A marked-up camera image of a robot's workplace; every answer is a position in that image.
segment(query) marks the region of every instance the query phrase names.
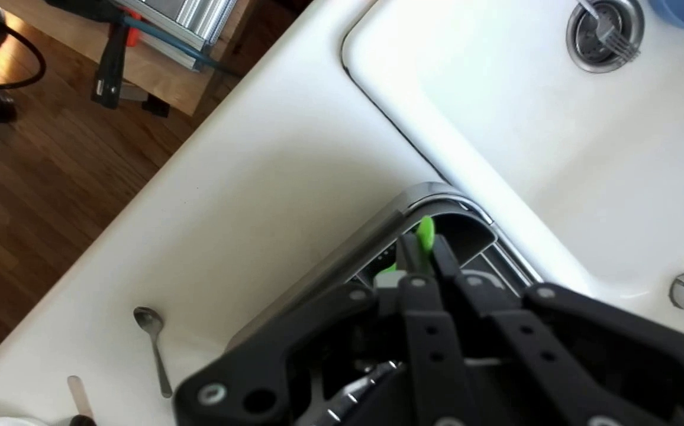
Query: white sink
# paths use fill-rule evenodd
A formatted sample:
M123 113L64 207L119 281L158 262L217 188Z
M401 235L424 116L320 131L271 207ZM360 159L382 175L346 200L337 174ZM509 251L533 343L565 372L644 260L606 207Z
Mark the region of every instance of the white sink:
M684 273L684 32L642 7L642 54L610 73L573 65L573 0L382 0L342 61L530 258L553 253L539 260L553 280L677 326L666 287Z

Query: bolt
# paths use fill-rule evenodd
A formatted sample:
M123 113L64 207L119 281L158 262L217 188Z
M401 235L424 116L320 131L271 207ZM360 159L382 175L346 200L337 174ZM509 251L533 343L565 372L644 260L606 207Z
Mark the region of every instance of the bolt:
M549 290L549 287L537 287L537 297L542 297L542 299L556 299L556 291Z
M586 426L622 426L620 422L610 419L610 417L591 417L586 422Z
M463 426L463 423L458 419L455 419L455 417L440 417L435 422L435 426Z
M352 290L352 291L347 293L347 299L351 299L351 300L364 300L364 299L367 299L367 291Z
M416 290L422 290L425 285L427 285L425 280L411 280L411 287L416 287Z
M227 388L223 384L209 384L199 390L201 404L220 404L227 398Z

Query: wooden floor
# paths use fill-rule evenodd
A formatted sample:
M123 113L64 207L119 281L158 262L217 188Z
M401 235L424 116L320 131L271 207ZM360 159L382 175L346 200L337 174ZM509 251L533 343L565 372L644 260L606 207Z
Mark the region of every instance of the wooden floor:
M227 93L213 88L193 118L103 110L87 97L95 65L24 32L50 72L14 93L18 122L0 125L0 340Z

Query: wooden furniture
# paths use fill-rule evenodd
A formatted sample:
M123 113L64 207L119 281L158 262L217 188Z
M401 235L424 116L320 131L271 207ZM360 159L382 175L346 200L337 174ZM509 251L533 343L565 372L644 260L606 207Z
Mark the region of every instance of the wooden furniture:
M284 9L284 0L257 3L236 43L223 43L230 67L239 72L251 68L300 11ZM193 116L173 111L160 122L127 101L103 110L90 99L90 59L22 19L11 17L9 25L42 49L50 72L37 85L14 90L18 122L0 125L0 340L199 129L206 111L223 101L224 84L231 84L213 77ZM30 73L29 67L29 49L17 41L3 45L0 81L17 81Z
M236 0L223 35L213 45L216 59L220 59L230 43L239 39L256 3L257 0ZM22 21L25 21L83 56L98 61L107 45L107 25L87 21L50 7L44 0L0 0L0 7L9 11L9 27L18 28ZM126 81L167 101L181 113L197 111L210 77L210 72L184 68L146 45L127 48L126 52Z

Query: white countertop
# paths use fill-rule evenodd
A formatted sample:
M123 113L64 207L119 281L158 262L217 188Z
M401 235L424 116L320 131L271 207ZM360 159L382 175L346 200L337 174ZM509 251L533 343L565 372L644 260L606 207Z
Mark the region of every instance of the white countertop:
M134 306L158 307L173 387L382 203L438 175L340 68L371 0L315 3L0 345L0 415L173 426Z

